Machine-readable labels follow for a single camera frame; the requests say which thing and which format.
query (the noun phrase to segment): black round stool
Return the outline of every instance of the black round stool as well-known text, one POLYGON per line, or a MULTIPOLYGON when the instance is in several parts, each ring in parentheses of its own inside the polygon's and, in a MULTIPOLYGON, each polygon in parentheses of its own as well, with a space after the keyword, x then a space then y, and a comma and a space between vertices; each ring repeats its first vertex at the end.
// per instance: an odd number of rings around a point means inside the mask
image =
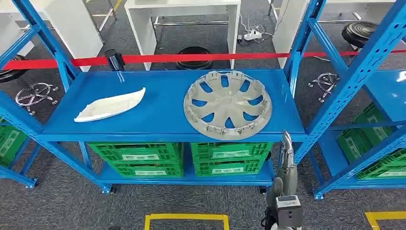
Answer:
MULTIPOLYGON (((353 22, 344 27, 341 31, 341 35, 348 43, 355 47, 355 51, 358 51, 364 47, 373 32, 375 32, 376 27, 378 27, 378 25, 375 23, 353 22)), ((354 57, 355 56, 351 56, 347 64, 350 64, 354 57)), ((325 98, 331 94, 331 91, 339 80, 340 77, 337 74, 323 73, 318 76, 317 79, 309 82, 308 85, 309 87, 313 87, 314 83, 317 83, 320 89, 324 91, 323 95, 318 99, 319 102, 323 103, 325 98)))
POLYGON ((364 47, 377 27, 378 25, 375 23, 354 22, 346 25, 341 31, 341 35, 348 43, 355 46, 356 50, 358 50, 364 47))
MULTIPOLYGON (((178 54, 210 54, 210 51, 200 46, 190 46, 181 50, 178 54)), ((177 69, 211 69, 212 61, 180 61, 176 62, 177 69)))
MULTIPOLYGON (((25 60, 21 55, 16 55, 12 59, 13 61, 25 60)), ((54 100, 49 96, 51 90, 57 91, 58 87, 53 87, 53 85, 47 83, 36 83, 29 85, 20 77, 27 72, 27 69, 4 69, 0 70, 0 83, 5 83, 12 80, 18 80, 18 83, 23 87, 17 95, 15 96, 15 102, 19 106, 26 107, 28 113, 32 116, 35 111, 31 111, 30 106, 37 104, 43 99, 48 99, 52 101, 51 104, 57 104, 58 101, 54 100)))

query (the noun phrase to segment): shelf foot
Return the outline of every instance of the shelf foot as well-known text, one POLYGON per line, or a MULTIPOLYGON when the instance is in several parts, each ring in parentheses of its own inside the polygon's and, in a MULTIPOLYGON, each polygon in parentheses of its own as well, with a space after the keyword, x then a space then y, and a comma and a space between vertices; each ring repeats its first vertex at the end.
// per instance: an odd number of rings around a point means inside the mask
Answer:
POLYGON ((33 179, 33 181, 34 181, 33 184, 26 185, 25 188, 26 189, 33 189, 33 188, 37 187, 38 186, 38 179, 33 179))
POLYGON ((313 191, 313 196, 315 197, 316 200, 324 199, 323 194, 317 194, 314 191, 313 191))
POLYGON ((109 190, 103 190, 101 193, 106 195, 113 195, 117 193, 117 188, 112 186, 109 190))

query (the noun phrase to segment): gray carpet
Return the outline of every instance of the gray carpet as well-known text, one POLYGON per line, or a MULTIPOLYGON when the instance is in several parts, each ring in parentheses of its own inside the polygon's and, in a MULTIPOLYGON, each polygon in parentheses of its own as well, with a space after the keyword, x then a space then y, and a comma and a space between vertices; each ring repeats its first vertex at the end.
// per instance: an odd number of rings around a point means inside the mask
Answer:
MULTIPOLYGON (((107 9, 105 1, 90 2, 93 13, 103 13, 107 9)), ((250 18, 251 24, 264 24, 269 32, 274 23, 266 16, 267 0, 243 0, 242 16, 244 22, 250 18)), ((108 48, 115 48, 123 54, 137 54, 136 43, 122 4, 118 10, 119 20, 109 20, 103 31, 108 48)), ((223 20, 223 16, 165 17, 162 21, 223 20)), ((339 50, 349 50, 350 46, 341 38, 342 25, 325 26, 327 34, 339 50)), ((226 30, 224 26, 160 27, 156 53, 177 53, 187 46, 204 46, 213 53, 226 53, 226 30)), ((38 44, 27 56, 31 59, 49 58, 43 46, 38 44)), ((321 50, 312 39, 310 51, 321 50)), ((237 47, 238 52, 274 52, 271 39, 260 44, 237 47)), ((382 68, 405 67, 405 58, 393 55, 382 68)), ((236 68, 277 68, 275 59, 238 60, 236 68)), ((143 65, 127 65, 127 69, 142 69, 143 65)), ((154 64, 153 69, 173 69, 171 63, 154 64)), ((214 68, 229 68, 226 61, 215 62, 214 68)), ((94 67, 92 70, 106 69, 94 67)), ((300 75, 296 93, 296 104, 306 125, 320 107, 317 98, 321 91, 307 87, 308 81, 323 72, 333 71, 329 63, 305 58, 300 65, 300 75)), ((60 86, 56 70, 31 70, 24 77, 26 81, 48 82, 60 86)), ((0 88, 15 95, 20 86, 11 81, 0 88)), ((54 94, 60 99, 62 92, 54 94)), ((335 122, 346 124, 369 103, 365 92, 359 92, 335 122)), ((36 118, 45 122, 54 107, 42 103, 34 107, 36 118)), ((64 147, 80 156, 75 143, 63 143, 64 147)), ((34 147, 32 143, 21 162, 34 147)), ((314 151, 325 173, 318 149, 314 151)), ((92 154, 94 167, 100 169, 101 159, 92 154)), ((100 190, 77 172, 65 165, 52 154, 41 150, 30 168, 28 175, 39 179, 39 186, 26 190, 22 185, 9 180, 0 180, 0 230, 105 230, 118 225, 124 230, 141 230, 145 215, 151 213, 211 213, 229 216, 232 230, 259 230, 259 221, 266 208, 265 197, 256 187, 243 186, 171 186, 171 185, 120 185, 115 195, 101 195, 100 190)), ((304 229, 370 229, 364 217, 366 211, 405 210, 405 190, 335 190, 327 193, 324 200, 314 200, 311 189, 316 180, 310 162, 306 157, 299 164, 298 195, 304 207, 304 229)), ((380 221, 382 229, 405 229, 406 221, 380 221)), ((221 229, 219 221, 153 221, 154 230, 214 230, 221 229)))

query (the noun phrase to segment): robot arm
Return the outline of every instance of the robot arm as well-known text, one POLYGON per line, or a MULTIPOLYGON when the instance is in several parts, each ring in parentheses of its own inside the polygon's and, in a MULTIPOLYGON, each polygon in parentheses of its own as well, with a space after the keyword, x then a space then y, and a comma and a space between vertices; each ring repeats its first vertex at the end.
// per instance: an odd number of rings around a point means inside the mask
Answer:
POLYGON ((282 163, 272 188, 267 192, 268 207, 261 222, 265 230, 301 228, 303 222, 303 210, 296 196, 297 167, 293 161, 292 139, 286 131, 283 132, 282 144, 282 163))

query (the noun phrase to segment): black stool seat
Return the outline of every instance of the black stool seat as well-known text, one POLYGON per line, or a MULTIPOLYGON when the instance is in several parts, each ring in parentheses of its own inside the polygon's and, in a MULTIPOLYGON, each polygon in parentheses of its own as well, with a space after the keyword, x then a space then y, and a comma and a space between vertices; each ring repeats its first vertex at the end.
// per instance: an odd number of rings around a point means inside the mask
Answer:
MULTIPOLYGON (((206 48, 199 46, 190 46, 184 48, 179 54, 210 54, 206 48)), ((180 61, 176 62, 178 69, 211 69, 213 66, 212 61, 180 61)))
MULTIPOLYGON (((16 55, 12 58, 13 61, 25 60, 21 55, 16 55)), ((27 69, 4 69, 0 70, 0 83, 5 83, 21 77, 27 69)))
POLYGON ((363 48, 376 27, 378 25, 371 22, 354 22, 346 25, 341 35, 351 45, 363 48))

